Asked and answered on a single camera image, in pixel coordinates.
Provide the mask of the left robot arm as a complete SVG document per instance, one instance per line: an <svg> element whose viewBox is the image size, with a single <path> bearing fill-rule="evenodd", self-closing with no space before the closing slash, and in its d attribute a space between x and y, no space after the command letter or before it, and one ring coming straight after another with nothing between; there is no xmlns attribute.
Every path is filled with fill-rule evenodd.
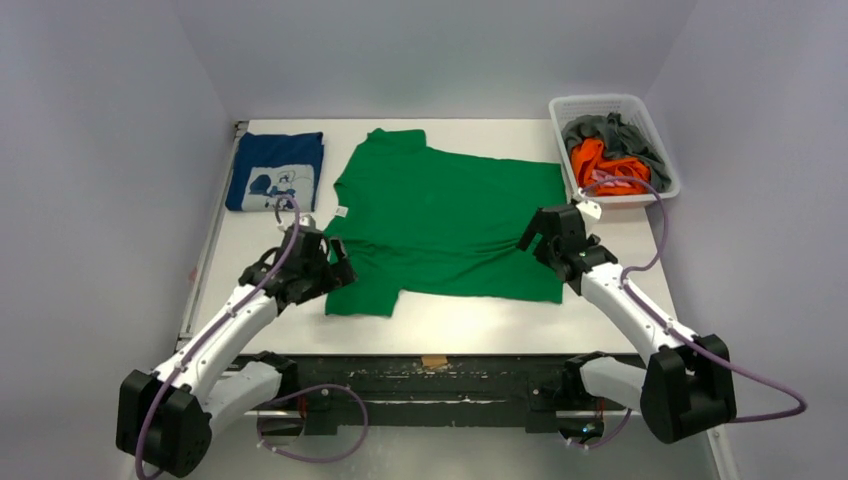
<svg viewBox="0 0 848 480"><path fill-rule="evenodd" d="M224 375L244 347L286 308L355 282L343 241L295 223L281 245L245 268L217 316L149 372L134 370L119 388L116 445L134 458L140 479L183 478L212 440L255 407L284 409L312 388L284 356L254 355Z"/></svg>

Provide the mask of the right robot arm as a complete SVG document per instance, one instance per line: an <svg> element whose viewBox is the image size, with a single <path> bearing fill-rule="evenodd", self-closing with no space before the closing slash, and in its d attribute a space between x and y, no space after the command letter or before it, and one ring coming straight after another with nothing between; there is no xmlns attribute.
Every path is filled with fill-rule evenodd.
<svg viewBox="0 0 848 480"><path fill-rule="evenodd" d="M725 342L680 324L629 280L590 231L600 218L601 208L592 201L541 207L517 247L603 313L644 365L628 365L603 352L577 356L565 363L558 397L576 407L604 398L637 411L665 444L736 419Z"/></svg>

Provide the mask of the green t-shirt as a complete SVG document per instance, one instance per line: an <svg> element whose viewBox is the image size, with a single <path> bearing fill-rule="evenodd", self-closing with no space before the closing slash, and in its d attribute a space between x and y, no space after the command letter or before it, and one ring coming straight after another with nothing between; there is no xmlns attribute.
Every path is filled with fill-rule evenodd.
<svg viewBox="0 0 848 480"><path fill-rule="evenodd" d="M517 244L533 214L561 205L557 164L451 153L421 130L375 129L337 178L326 228L356 281L330 293L329 315L390 316L404 292L558 304L555 274Z"/></svg>

